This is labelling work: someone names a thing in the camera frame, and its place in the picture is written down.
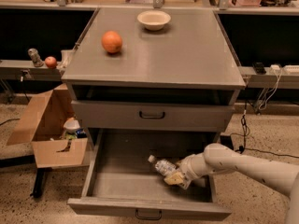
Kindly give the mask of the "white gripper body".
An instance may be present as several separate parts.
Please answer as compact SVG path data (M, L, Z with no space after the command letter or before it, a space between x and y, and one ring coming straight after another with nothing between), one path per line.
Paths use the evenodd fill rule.
M180 171L188 180L196 180L208 173L203 154L192 154L180 162Z

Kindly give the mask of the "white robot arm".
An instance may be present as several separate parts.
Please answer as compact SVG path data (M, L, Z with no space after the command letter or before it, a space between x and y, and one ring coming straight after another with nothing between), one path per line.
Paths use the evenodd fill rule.
M213 143L200 154L184 158L179 167L166 176L168 185L184 184L204 175L239 172L290 198L285 224L299 224L299 166L281 161L239 154L230 148Z

